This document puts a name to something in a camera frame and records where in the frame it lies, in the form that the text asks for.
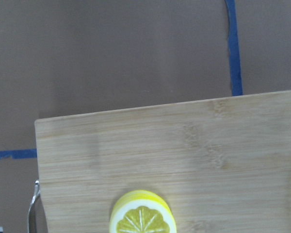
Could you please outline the yellow lemon slice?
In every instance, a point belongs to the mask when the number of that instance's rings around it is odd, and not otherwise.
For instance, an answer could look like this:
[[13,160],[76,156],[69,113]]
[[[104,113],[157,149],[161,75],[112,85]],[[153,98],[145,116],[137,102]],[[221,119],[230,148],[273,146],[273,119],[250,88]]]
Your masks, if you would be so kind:
[[134,190],[114,204],[111,233],[176,233],[173,214],[164,199],[147,190]]

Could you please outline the wooden cutting board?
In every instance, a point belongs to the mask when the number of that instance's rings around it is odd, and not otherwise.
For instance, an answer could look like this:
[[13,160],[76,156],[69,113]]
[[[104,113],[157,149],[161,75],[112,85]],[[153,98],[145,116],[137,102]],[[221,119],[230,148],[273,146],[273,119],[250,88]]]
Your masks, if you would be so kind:
[[291,233],[291,91],[35,122],[51,233],[106,233],[145,189],[179,233]]

